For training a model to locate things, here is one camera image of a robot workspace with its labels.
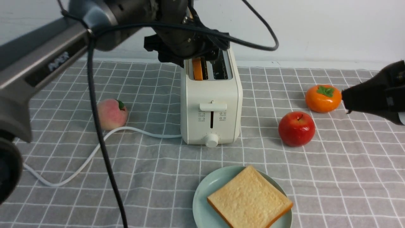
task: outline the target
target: grid pattern tablecloth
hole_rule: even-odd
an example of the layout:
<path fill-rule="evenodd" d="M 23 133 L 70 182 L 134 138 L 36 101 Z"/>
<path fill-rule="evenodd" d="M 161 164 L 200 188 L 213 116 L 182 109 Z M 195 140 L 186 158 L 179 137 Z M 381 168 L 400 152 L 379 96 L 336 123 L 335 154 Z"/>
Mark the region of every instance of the grid pattern tablecloth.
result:
<path fill-rule="evenodd" d="M 128 126 L 179 134 L 180 68 L 167 64 L 96 62 L 98 99 L 118 98 Z M 405 128 L 372 115 L 310 112 L 305 91 L 317 84 L 347 88 L 376 72 L 239 68 L 244 89 L 240 138 L 217 148 L 117 132 L 107 141 L 131 227 L 195 227 L 199 182 L 223 166 L 254 165 L 294 202 L 294 228 L 403 228 Z M 281 143 L 277 124 L 293 110 L 314 118 L 304 147 Z M 34 142 L 16 142 L 26 163 L 51 182 L 70 176 L 97 145 L 85 62 L 77 62 L 30 102 Z M 101 153 L 68 184 L 45 187 L 27 171 L 0 206 L 0 227 L 120 227 Z"/>

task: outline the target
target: toaster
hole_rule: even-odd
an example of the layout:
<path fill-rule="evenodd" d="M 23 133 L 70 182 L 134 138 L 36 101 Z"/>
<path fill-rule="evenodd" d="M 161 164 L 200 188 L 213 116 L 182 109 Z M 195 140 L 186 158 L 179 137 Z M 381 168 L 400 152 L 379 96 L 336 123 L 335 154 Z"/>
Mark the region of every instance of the toaster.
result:
<path fill-rule="evenodd" d="M 185 60 L 180 85 L 180 131 L 187 144 L 216 147 L 239 137 L 243 90 L 232 48 L 215 61 Z"/>

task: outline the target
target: bread slice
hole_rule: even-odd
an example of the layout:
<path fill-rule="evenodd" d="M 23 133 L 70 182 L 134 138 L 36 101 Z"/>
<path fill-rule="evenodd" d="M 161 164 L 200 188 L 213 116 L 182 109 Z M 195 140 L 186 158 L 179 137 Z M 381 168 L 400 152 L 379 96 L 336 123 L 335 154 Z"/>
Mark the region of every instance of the bread slice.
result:
<path fill-rule="evenodd" d="M 244 168 L 207 201 L 231 228 L 269 228 L 293 206 L 253 166 Z"/>

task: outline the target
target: persimmon leaf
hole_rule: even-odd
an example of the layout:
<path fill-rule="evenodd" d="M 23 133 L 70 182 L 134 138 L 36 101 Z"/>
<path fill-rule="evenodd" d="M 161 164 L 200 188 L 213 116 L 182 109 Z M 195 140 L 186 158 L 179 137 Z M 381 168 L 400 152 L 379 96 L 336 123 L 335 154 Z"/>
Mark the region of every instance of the persimmon leaf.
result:
<path fill-rule="evenodd" d="M 318 86 L 317 93 L 325 95 L 327 97 L 333 97 L 334 88 L 326 88 L 325 86 Z"/>

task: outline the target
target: orange persimmon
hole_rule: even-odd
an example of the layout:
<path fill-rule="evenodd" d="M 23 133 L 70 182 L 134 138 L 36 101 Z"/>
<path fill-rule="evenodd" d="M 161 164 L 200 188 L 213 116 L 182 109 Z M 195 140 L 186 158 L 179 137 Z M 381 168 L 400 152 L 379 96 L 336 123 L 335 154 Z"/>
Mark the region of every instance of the orange persimmon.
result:
<path fill-rule="evenodd" d="M 342 100 L 340 91 L 331 85 L 316 85 L 305 94 L 305 102 L 314 112 L 327 113 L 335 110 Z"/>

